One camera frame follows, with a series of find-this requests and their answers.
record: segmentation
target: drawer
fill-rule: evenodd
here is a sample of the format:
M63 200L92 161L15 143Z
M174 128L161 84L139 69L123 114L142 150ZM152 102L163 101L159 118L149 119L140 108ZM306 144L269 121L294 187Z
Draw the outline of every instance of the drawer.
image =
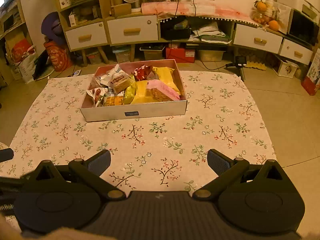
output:
M107 44L107 36L103 22L82 26L66 31L70 50Z
M312 57L312 51L287 39L283 40L279 55L308 65Z
M158 40L156 15L115 19L107 23L112 45Z
M233 44L278 53L282 37L253 27L237 24Z

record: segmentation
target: box label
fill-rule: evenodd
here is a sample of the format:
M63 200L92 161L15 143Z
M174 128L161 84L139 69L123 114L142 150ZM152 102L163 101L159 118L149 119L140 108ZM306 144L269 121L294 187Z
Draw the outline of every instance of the box label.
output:
M195 57L194 50L186 50L186 57Z
M138 111L133 111L133 112L124 112L125 116L135 116L139 115Z

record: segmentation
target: table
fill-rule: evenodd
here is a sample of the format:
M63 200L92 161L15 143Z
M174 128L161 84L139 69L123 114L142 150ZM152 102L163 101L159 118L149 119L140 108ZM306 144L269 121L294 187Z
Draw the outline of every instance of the table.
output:
M37 97L0 163L0 176L19 177L41 160L67 164L102 149L111 165L101 178L131 190L196 189L217 177L206 162L214 148L253 164L276 159L259 110L241 79L217 72L181 71L185 115L87 123L79 107L91 75L54 78Z

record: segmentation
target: flower pattern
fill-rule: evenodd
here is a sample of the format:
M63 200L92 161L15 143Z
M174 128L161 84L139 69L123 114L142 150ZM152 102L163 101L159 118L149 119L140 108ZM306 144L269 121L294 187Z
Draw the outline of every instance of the flower pattern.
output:
M185 115L89 123L80 108L92 75L49 79L20 125L10 145L14 158L1 163L0 176L19 177L44 159L65 165L107 149L112 161L101 178L126 194L132 189L192 194L217 177L206 160L211 148L253 164L276 158L264 121L240 78L180 74L187 85Z

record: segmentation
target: yellow snack package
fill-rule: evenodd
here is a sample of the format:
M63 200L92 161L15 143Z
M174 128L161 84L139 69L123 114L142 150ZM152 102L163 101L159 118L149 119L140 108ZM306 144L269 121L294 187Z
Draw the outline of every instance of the yellow snack package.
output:
M150 90L147 90L147 84L148 80L136 82L136 95L134 96L131 105L159 102L159 100L152 96Z
M134 99L135 94L136 94L136 82L133 82L131 86L127 87L126 90L124 91L124 99L123 99L124 105L129 105Z
M171 87L174 91L176 91L179 95L181 95L179 89L176 84L173 82L172 73L174 71L173 68L169 67L153 67L153 71L159 76L159 80L161 80L164 84Z

